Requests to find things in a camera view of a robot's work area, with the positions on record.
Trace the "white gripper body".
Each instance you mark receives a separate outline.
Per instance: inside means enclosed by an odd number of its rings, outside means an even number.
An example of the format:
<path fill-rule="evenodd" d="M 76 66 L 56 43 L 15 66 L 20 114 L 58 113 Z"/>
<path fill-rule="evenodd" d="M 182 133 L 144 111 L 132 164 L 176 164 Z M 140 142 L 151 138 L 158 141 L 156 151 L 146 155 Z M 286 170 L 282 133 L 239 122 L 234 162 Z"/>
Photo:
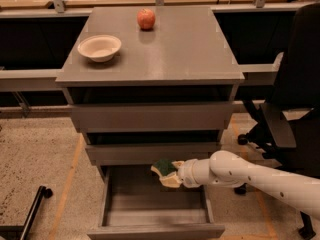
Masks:
<path fill-rule="evenodd" d="M 178 177 L 187 188 L 207 185 L 211 176 L 208 159 L 192 159 L 185 161 L 178 169 Z"/>

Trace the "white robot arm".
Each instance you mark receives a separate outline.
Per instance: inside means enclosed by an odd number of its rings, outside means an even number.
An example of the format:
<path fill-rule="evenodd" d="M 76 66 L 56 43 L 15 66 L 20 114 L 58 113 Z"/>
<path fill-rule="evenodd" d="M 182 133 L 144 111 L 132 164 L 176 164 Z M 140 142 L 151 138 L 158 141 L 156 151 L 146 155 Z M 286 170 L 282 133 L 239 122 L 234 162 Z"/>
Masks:
<path fill-rule="evenodd" d="M 151 170 L 169 188 L 238 187 L 247 183 L 307 215 L 320 218 L 319 179 L 256 165 L 229 151 L 217 151 L 201 160 L 161 159 Z"/>

